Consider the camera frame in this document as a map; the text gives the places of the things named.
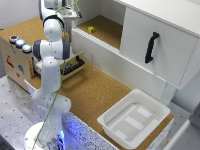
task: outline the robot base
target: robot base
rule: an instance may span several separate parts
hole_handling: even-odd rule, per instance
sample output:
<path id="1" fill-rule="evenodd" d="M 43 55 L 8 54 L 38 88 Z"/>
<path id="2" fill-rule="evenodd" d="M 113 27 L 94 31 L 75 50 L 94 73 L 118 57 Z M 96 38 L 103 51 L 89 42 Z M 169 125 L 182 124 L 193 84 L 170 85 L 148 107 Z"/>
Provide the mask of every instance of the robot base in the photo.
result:
<path id="1" fill-rule="evenodd" d="M 40 122 L 38 124 L 35 124 L 34 126 L 32 126 L 25 134 L 24 137 L 24 150 L 32 150 L 33 149 L 33 145 L 35 143 L 34 138 L 37 136 L 38 132 L 40 131 L 40 129 L 42 128 L 43 122 Z M 48 150 L 47 146 L 44 148 L 41 148 L 38 145 L 38 142 L 35 144 L 35 148 L 34 150 Z"/>

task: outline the yellow object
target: yellow object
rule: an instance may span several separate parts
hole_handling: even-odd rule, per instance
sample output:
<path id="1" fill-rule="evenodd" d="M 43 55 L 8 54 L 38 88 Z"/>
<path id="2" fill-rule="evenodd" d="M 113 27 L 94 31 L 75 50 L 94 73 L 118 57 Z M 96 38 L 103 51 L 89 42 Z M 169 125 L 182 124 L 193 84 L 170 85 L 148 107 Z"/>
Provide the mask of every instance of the yellow object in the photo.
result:
<path id="1" fill-rule="evenodd" d="M 94 32 L 95 32 L 95 29 L 94 29 L 93 26 L 91 26 L 91 27 L 88 28 L 88 31 L 89 31 L 90 33 L 94 33 Z"/>

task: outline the open cabinet compartment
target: open cabinet compartment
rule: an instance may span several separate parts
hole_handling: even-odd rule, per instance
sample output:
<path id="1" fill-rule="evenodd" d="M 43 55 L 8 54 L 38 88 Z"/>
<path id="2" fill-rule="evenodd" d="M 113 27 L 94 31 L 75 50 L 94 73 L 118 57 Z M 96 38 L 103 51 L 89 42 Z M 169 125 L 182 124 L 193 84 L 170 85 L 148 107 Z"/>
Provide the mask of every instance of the open cabinet compartment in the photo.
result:
<path id="1" fill-rule="evenodd" d="M 170 109 L 140 90 L 133 90 L 98 118 L 108 136 L 136 149 L 169 115 Z"/>
<path id="2" fill-rule="evenodd" d="M 91 35 L 119 50 L 126 7 L 113 0 L 81 0 L 78 4 L 83 18 L 75 26 L 87 33 L 93 26 Z"/>

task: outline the black handle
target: black handle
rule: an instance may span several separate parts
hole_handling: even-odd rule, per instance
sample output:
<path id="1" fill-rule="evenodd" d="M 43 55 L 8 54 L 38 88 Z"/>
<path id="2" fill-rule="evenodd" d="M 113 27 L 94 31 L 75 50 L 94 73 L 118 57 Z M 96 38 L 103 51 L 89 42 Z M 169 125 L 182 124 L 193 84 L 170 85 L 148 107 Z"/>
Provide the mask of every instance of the black handle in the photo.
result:
<path id="1" fill-rule="evenodd" d="M 81 66 L 83 66 L 85 64 L 85 62 L 82 59 L 80 59 L 79 56 L 76 56 L 76 61 L 78 62 L 78 64 L 66 69 L 64 71 L 64 75 L 67 75 L 67 74 L 73 72 L 74 70 L 78 69 L 79 67 L 81 67 Z"/>
<path id="2" fill-rule="evenodd" d="M 157 39 L 160 35 L 156 32 L 153 32 L 153 36 L 151 37 L 150 41 L 149 41 L 149 45 L 148 45 L 148 49 L 147 49 L 147 53 L 146 53 L 146 57 L 145 57 L 145 63 L 148 64 L 149 62 L 151 62 L 153 60 L 153 57 L 151 57 L 151 53 L 153 50 L 153 46 L 154 46 L 154 40 Z"/>

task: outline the dish basin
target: dish basin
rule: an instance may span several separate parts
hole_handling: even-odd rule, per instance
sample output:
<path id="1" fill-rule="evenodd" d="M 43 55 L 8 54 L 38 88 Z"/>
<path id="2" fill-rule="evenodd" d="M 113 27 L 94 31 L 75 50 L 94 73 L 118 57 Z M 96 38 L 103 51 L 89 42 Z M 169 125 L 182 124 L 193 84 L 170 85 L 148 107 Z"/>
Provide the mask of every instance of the dish basin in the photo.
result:
<path id="1" fill-rule="evenodd" d="M 122 147 L 136 149 L 169 113 L 169 108 L 136 89 L 97 120 Z"/>

